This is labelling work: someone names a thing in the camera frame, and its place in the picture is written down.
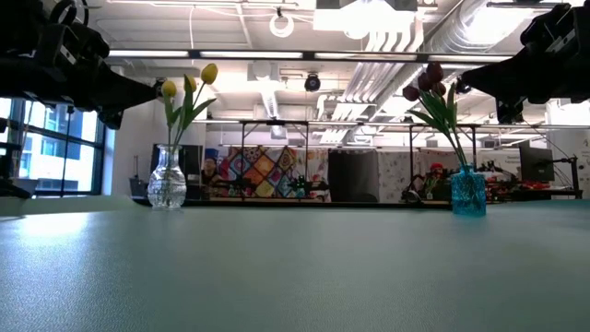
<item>desk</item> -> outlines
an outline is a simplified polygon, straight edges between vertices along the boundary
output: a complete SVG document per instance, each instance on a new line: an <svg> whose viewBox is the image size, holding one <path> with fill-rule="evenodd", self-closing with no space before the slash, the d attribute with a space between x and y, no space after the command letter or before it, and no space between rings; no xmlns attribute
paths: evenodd
<svg viewBox="0 0 590 332"><path fill-rule="evenodd" d="M0 221L0 331L588 331L590 202Z"/></svg>

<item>computer monitor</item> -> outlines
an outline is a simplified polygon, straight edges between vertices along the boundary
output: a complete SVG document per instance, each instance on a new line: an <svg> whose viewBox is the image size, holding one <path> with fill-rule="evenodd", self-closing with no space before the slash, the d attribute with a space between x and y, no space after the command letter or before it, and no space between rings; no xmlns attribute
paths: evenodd
<svg viewBox="0 0 590 332"><path fill-rule="evenodd" d="M548 148L520 148L520 173L523 181L555 181L553 153Z"/></svg>

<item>white ceiling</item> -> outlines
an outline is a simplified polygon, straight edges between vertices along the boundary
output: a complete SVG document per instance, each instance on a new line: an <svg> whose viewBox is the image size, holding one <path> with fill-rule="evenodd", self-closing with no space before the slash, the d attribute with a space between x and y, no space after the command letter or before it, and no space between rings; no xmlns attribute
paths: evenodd
<svg viewBox="0 0 590 332"><path fill-rule="evenodd" d="M426 17L425 30L434 26L454 5L455 0L437 1L439 9L429 12ZM300 8L305 10L285 12L296 14L304 19L312 20L313 0L300 1ZM154 49L189 49L191 48L189 33L189 16L191 7L156 7L151 5L117 4L107 0L88 0L90 10L90 26L100 32L112 48L154 48ZM221 15L210 10L197 7L192 13L194 48L196 49L248 49L259 50L363 50L367 39L355 41L342 32L316 31L308 22L295 20L295 29L288 38L274 36L268 27L274 9L244 8L242 13L244 25L238 15L238 8L213 8L224 12ZM494 53L516 53L521 45L518 37L528 25L523 23L506 40L498 44ZM250 36L249 45L246 33ZM123 64L126 71L138 67L203 67L206 62L187 60L133 61ZM213 108L214 113L224 110L252 110L256 103L261 103L259 93L255 89L248 91L245 85L246 61L218 62L219 77L214 85L219 102ZM323 81L323 89L344 89L348 84L356 64L319 63L319 62L281 62L281 76L288 79L287 89L277 94L279 103L315 104L317 93L305 93L303 81L308 72L318 72ZM488 96L473 95L459 102L461 114L469 115L469 119L480 118L495 111L493 100ZM531 107L525 111L530 121L540 119L544 115L544 107Z"/></svg>

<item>red tulip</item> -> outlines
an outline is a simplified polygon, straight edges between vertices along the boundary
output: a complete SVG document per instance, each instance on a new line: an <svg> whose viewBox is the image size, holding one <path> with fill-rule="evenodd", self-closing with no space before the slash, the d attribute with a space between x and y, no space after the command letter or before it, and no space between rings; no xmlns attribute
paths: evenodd
<svg viewBox="0 0 590 332"><path fill-rule="evenodd" d="M422 73L420 76L418 76L418 88L420 88L422 91L429 91L432 88L432 83L428 79L428 75L426 75L426 73Z"/></svg>
<svg viewBox="0 0 590 332"><path fill-rule="evenodd" d="M402 94L404 95L404 98L406 98L409 101L417 101L420 97L420 91L418 91L418 89L412 86L405 87L402 90Z"/></svg>
<svg viewBox="0 0 590 332"><path fill-rule="evenodd" d="M432 86L432 91L434 91L436 94L442 97L446 93L446 87L443 83L438 82Z"/></svg>
<svg viewBox="0 0 590 332"><path fill-rule="evenodd" d="M444 72L441 64L434 62L429 63L426 67L426 74L428 75L428 80L434 84L439 83L443 80Z"/></svg>

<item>ceiling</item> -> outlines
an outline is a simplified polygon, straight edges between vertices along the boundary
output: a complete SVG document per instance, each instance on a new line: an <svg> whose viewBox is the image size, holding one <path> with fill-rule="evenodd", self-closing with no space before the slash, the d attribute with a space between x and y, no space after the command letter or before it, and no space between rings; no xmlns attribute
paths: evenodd
<svg viewBox="0 0 590 332"><path fill-rule="evenodd" d="M55 0L45 0L51 6ZM293 2L276 1L285 8L284 13L298 16L294 31L287 38L279 38L269 29L269 21L275 15L274 6L252 9L244 3L238 6L152 6L148 4L122 4L117 0L88 0L90 26L101 33L112 48L134 49L227 49L227 50L321 50L362 51L368 38L352 40L340 31L313 29L315 0L298 0L298 9L292 10ZM439 0L437 10L424 15L425 35L437 21L456 4L456 0ZM192 22L193 43L189 22ZM521 45L520 32L528 25L523 22L508 38L497 44L492 53L516 53ZM122 65L125 73L141 68L191 67L206 65L203 61L190 60L135 60L113 63ZM219 102L211 110L214 116L222 116L231 110L252 110L262 103L260 93L246 84L247 61L218 62L219 76L213 85ZM346 88L357 64L333 62L278 63L284 88L277 93L279 104L314 105L320 93L305 92L304 79L309 72L317 72L322 79L320 92L340 92ZM465 121L475 121L495 112L494 101L482 93L464 96L459 101L459 110ZM526 106L527 121L542 121L544 106Z"/></svg>

